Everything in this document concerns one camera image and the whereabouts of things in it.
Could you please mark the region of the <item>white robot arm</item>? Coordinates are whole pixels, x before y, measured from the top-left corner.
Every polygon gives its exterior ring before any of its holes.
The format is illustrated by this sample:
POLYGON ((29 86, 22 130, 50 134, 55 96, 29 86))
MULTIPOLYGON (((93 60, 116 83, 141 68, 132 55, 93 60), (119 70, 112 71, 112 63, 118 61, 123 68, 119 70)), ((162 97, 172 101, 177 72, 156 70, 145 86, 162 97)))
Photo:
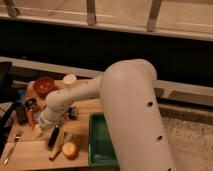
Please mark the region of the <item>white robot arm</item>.
POLYGON ((177 171, 162 123, 153 83, 154 66, 123 60, 84 84, 49 93, 40 127, 53 127, 72 103, 101 100, 120 171, 177 171))

